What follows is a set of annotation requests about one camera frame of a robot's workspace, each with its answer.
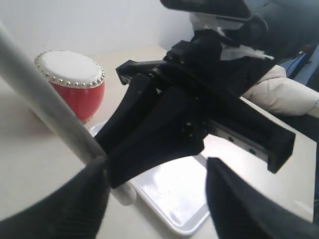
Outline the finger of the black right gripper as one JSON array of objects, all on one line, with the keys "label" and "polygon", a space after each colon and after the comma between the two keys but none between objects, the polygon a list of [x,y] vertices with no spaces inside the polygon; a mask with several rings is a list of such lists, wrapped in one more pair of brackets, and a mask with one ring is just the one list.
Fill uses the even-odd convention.
[{"label": "finger of the black right gripper", "polygon": [[119,106],[94,137],[106,154],[112,153],[137,128],[158,99],[150,77],[137,74],[131,79]]}]

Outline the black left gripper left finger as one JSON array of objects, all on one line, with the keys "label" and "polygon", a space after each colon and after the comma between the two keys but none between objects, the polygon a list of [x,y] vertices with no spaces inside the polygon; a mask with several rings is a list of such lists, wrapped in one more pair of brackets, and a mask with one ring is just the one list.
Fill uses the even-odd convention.
[{"label": "black left gripper left finger", "polygon": [[2,239],[94,239],[108,205],[106,159],[97,157],[57,191],[0,222]]}]

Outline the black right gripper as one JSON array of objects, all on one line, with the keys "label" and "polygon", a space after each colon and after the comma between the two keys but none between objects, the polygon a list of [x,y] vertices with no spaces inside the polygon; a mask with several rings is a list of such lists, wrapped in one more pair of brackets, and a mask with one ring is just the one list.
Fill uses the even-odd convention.
[{"label": "black right gripper", "polygon": [[[275,61],[247,56],[221,60],[225,40],[212,30],[198,30],[189,42],[174,45],[161,61],[129,60],[116,72],[123,85],[143,74],[152,77],[161,91],[174,86],[194,95],[208,119],[257,145],[266,154],[268,170],[276,173],[292,155],[296,136],[241,100]],[[195,97],[176,88],[164,93],[143,122],[111,152],[112,188],[204,149]]]}]

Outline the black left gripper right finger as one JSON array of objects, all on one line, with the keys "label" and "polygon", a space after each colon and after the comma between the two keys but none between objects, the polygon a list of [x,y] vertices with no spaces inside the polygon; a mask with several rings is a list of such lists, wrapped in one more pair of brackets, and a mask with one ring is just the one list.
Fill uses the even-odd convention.
[{"label": "black left gripper right finger", "polygon": [[206,198],[220,239],[317,239],[319,227],[258,192],[221,159],[207,159]]}]

